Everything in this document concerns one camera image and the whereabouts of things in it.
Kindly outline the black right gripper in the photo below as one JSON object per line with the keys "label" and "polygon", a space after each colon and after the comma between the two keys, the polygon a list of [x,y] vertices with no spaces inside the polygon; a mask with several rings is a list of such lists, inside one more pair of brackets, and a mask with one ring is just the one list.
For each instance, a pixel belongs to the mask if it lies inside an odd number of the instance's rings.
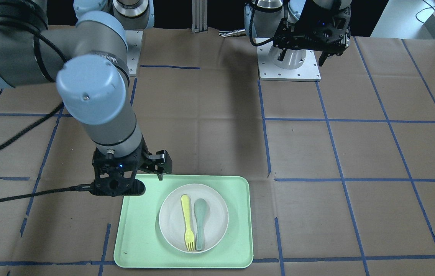
{"label": "black right gripper", "polygon": [[137,170],[158,176],[158,180],[163,180],[164,174],[173,173],[173,160],[167,150],[157,151],[156,154],[151,154],[144,138],[140,144],[139,161]]}

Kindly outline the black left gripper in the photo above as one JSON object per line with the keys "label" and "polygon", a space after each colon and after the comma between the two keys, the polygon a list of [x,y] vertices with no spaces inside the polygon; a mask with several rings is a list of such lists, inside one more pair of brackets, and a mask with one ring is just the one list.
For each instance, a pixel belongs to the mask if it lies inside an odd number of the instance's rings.
{"label": "black left gripper", "polygon": [[287,49],[321,52],[318,67],[330,54],[343,54],[350,45],[350,0],[286,0],[273,47],[281,49],[277,61],[283,62]]}

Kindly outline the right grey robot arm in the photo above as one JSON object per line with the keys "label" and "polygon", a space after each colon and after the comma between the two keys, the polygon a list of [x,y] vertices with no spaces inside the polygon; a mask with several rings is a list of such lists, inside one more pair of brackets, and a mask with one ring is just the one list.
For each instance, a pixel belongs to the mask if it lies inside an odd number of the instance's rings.
{"label": "right grey robot arm", "polygon": [[171,172],[165,151],[147,149],[130,108],[128,30],[154,26],[151,0],[76,0],[74,28],[48,28],[46,0],[0,0],[0,89],[56,83],[96,145],[96,175]]}

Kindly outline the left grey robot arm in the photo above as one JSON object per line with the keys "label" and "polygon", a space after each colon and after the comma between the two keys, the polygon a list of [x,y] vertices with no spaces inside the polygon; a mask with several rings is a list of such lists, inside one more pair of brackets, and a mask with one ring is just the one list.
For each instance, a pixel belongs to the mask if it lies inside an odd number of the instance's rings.
{"label": "left grey robot arm", "polygon": [[271,44],[272,62],[299,68],[305,51],[321,52],[319,66],[350,45],[350,0],[248,0],[245,30],[255,46]]}

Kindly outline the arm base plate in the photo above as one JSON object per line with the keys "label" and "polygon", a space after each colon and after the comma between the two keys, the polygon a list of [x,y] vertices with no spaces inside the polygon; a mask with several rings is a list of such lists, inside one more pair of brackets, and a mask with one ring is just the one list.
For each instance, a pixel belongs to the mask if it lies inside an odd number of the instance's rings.
{"label": "arm base plate", "polygon": [[127,65],[129,74],[136,77],[139,69],[139,59],[143,45],[142,30],[126,30],[126,41],[128,44]]}
{"label": "arm base plate", "polygon": [[265,81],[315,82],[321,80],[321,74],[314,51],[310,49],[285,52],[283,61],[279,61],[282,50],[272,43],[256,48],[259,79]]}

